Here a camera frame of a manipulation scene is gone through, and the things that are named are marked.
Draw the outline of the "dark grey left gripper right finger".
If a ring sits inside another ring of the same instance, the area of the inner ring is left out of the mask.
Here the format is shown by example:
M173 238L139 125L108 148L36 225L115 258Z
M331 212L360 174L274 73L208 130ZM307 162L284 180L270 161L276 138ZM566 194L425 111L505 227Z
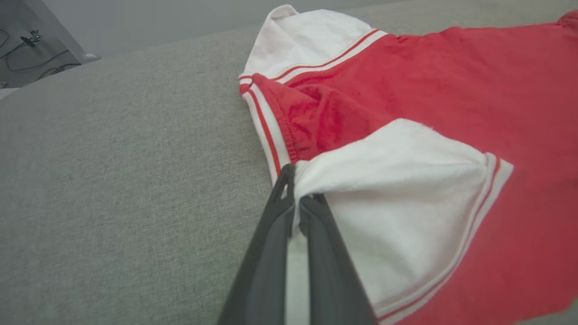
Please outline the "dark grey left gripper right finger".
M378 320L324 195L299 200L309 255L310 324L377 325Z

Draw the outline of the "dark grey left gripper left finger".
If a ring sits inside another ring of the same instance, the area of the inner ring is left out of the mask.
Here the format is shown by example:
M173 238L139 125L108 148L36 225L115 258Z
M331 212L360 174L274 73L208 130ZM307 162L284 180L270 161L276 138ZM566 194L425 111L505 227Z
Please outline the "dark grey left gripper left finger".
M295 165L281 169L219 315L219 325L285 323L287 249L293 229Z

